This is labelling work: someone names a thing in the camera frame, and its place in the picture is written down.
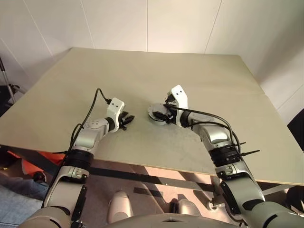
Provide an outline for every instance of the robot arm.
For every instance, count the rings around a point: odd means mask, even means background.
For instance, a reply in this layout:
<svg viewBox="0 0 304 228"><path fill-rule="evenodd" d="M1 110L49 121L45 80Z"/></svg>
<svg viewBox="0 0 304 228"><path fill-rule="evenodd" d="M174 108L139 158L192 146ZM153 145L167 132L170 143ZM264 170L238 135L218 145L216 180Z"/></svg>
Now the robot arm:
<svg viewBox="0 0 304 228"><path fill-rule="evenodd" d="M204 143L214 163L217 176L222 179L222 195L232 215L239 215L251 228L300 227L304 220L274 202L265 202L263 193L254 180L242 156L222 126L212 124L213 117L193 113L187 108L187 95L180 85L174 87L161 107L149 107L149 116L164 124L191 127Z"/></svg>
<svg viewBox="0 0 304 228"><path fill-rule="evenodd" d="M109 132L116 132L134 119L123 112L124 102L108 100L104 119L87 121L71 150L66 154L54 177L42 208L19 227L69 228L82 227L79 218L86 200L86 179L89 176L98 143Z"/></svg>

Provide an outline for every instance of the blue jeans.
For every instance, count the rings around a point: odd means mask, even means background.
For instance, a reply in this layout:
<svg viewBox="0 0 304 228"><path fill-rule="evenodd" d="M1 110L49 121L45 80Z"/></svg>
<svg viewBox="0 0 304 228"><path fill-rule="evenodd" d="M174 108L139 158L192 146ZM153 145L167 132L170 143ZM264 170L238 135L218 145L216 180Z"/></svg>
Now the blue jeans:
<svg viewBox="0 0 304 228"><path fill-rule="evenodd" d="M41 208L47 184L0 174L0 228L15 228Z"/></svg>

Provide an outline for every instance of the floor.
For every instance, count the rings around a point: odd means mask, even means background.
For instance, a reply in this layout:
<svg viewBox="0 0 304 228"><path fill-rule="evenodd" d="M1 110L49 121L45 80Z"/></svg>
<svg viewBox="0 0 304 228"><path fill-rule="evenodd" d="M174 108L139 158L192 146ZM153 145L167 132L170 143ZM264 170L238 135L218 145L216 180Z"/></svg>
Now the floor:
<svg viewBox="0 0 304 228"><path fill-rule="evenodd" d="M152 176L167 177L178 180L196 180L210 184L210 177L201 174L186 174L177 171L163 170L151 167L141 167L108 161L94 161L93 167L106 168L118 171L136 172ZM188 199L199 209L202 216L238 225L227 215L225 208L211 212L204 205L212 198L212 193L195 191L172 186L142 183L132 180L101 177L91 175L86 186L88 192L86 203L82 213L82 221L88 228L103 227L107 224L106 216L108 204L117 191L125 191L130 198L134 215L148 215L155 213L169 213L169 205L173 198ZM151 195L150 191L158 191L157 196Z"/></svg>

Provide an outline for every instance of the beige tabletop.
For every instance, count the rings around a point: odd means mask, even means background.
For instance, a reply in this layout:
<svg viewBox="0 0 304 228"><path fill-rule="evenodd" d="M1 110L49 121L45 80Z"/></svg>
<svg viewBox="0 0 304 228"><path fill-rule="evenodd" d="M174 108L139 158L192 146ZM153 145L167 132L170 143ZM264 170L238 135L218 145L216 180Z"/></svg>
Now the beige tabletop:
<svg viewBox="0 0 304 228"><path fill-rule="evenodd" d="M188 106L220 115L238 135L258 181L304 185L304 156L239 56L73 48L0 118L0 144L59 152L85 117L97 87L135 115L127 131L109 133L95 159L215 175L199 137L149 121L149 104L180 84ZM90 119L106 117L98 99Z"/></svg>

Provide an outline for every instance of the white wall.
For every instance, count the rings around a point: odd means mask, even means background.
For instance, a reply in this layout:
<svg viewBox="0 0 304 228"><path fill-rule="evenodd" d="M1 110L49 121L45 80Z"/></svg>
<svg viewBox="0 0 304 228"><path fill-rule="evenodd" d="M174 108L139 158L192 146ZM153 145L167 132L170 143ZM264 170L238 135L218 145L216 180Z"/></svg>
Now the white wall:
<svg viewBox="0 0 304 228"><path fill-rule="evenodd" d="M71 47L238 54L286 123L304 108L304 0L0 0L11 82Z"/></svg>

